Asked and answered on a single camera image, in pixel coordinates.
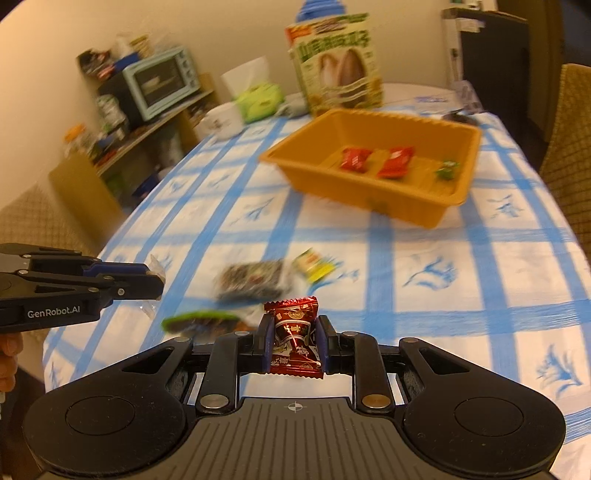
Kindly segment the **person's left hand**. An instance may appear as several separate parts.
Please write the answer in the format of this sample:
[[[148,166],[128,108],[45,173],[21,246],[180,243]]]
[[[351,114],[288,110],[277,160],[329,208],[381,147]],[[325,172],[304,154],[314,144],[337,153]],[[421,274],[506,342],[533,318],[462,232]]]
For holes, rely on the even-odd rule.
[[[21,333],[2,334],[0,337],[0,391],[10,392],[16,383],[18,355],[23,350]]]

